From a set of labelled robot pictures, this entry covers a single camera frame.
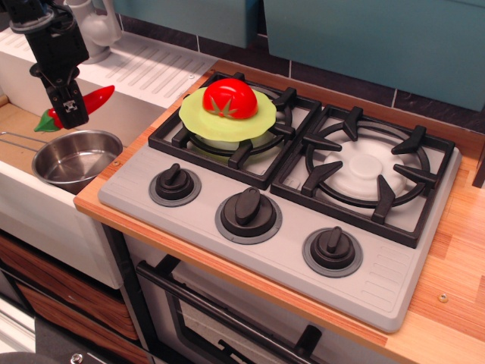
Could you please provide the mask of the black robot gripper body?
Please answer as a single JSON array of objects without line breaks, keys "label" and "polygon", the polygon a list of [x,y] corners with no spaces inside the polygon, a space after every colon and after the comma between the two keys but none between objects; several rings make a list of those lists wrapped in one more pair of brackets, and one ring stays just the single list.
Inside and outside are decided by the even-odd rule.
[{"label": "black robot gripper body", "polygon": [[54,1],[9,1],[14,33],[26,37],[36,59],[32,74],[46,87],[70,89],[89,58],[71,9]]}]

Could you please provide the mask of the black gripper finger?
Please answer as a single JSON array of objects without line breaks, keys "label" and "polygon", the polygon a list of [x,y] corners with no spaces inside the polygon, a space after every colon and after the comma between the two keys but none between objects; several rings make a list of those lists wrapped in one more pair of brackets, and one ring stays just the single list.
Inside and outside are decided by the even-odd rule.
[{"label": "black gripper finger", "polygon": [[72,80],[67,86],[49,86],[47,95],[65,129],[73,129],[89,121],[83,95],[75,80]]}]

